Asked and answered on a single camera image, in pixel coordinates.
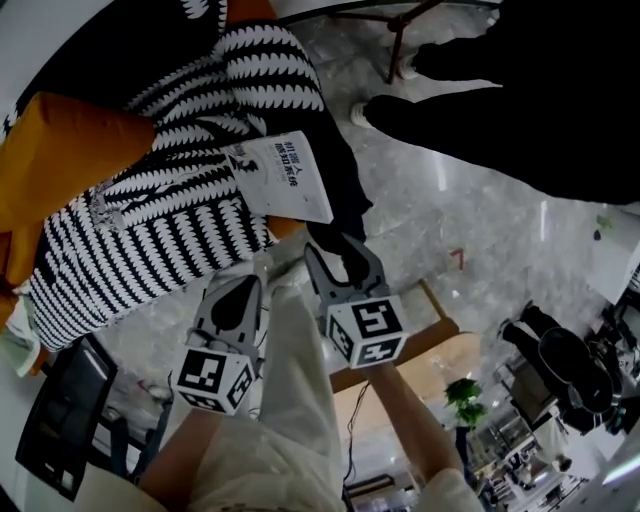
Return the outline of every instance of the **marble floor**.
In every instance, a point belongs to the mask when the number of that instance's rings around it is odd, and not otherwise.
[[[490,17],[487,10],[441,5],[410,27],[406,50],[479,35]],[[554,199],[495,171],[353,126],[350,104],[375,94],[420,100],[487,83],[419,77],[388,86],[383,76],[392,39],[384,24],[319,18],[291,28],[316,65],[327,104],[355,152],[363,186],[375,203],[365,217],[369,247],[383,260],[393,290],[402,294],[412,330],[435,320],[414,289],[425,278],[461,329],[481,334],[482,358],[472,375],[484,388],[483,401],[495,404],[492,414],[501,414],[505,397],[494,373],[515,355],[510,345],[497,340],[502,320],[533,299],[577,333],[597,322],[604,300],[584,282],[582,270],[590,257],[594,215],[603,207]],[[486,115],[491,115],[491,105]],[[461,118],[459,123],[467,131],[483,129],[481,118]],[[273,270],[299,258],[307,239],[306,232],[296,234],[261,255],[259,264]],[[462,270],[450,255],[458,249],[464,251]],[[207,281],[164,297],[100,333],[123,376],[166,382],[173,347],[184,338]],[[313,306],[310,283],[302,290]],[[451,421],[442,401],[429,405],[443,422]],[[368,468],[358,479],[404,463],[388,431],[356,439],[355,457],[358,466]]]

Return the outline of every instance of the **striped fabric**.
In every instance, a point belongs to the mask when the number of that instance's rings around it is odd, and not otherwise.
[[[153,149],[46,220],[30,284],[48,349],[270,245],[265,219],[248,211],[219,148],[279,133],[295,112],[325,109],[288,30],[260,22],[222,35],[226,1],[174,1],[194,22],[220,19],[221,32],[212,30],[210,53],[122,105],[153,120]],[[4,135],[17,117],[1,124]],[[96,208],[118,212],[120,228],[98,225]]]

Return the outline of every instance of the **black chair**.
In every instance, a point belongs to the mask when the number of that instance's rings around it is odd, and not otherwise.
[[[16,461],[72,501],[117,371],[93,336],[76,340],[58,355],[20,438]]]

